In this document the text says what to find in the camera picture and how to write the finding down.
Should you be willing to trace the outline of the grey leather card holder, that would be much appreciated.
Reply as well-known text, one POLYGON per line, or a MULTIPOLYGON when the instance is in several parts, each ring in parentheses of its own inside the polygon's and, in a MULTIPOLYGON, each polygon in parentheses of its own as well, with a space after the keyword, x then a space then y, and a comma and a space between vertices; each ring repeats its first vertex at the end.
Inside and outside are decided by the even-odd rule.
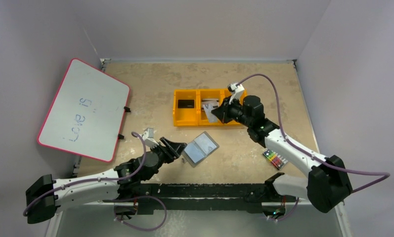
POLYGON ((182 162, 189 163, 192 167, 197 166, 214 151, 219 148, 219 144, 204 131, 187 144, 182 152, 182 162))

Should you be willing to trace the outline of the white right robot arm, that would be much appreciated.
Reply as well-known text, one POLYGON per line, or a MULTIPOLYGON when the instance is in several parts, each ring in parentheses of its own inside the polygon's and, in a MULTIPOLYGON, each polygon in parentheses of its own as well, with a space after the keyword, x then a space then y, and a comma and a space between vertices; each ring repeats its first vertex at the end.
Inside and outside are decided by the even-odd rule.
POLYGON ((211 113, 221 123, 235 121, 244 125, 255 143, 281 155, 304 174, 300 178, 278 173, 266 180, 264 193, 269 200, 276 201, 282 196, 303 198, 318 211, 327 213, 353 193, 342 159, 310 151, 282 133, 280 126, 265 117, 259 97, 246 96, 242 103, 227 97, 211 113))

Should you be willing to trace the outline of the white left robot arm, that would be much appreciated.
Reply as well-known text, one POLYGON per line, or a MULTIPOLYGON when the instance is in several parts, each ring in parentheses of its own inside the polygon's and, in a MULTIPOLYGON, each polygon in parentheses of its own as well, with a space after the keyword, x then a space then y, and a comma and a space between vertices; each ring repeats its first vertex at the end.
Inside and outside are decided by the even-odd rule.
POLYGON ((186 146, 186 143, 162 137, 142 156, 107 171, 71 179, 43 175, 25 192, 27 206, 23 216, 28 224, 37 224, 51 219, 58 212, 90 202, 114 199, 128 202, 141 182, 150 180, 163 164, 178 159, 186 146))

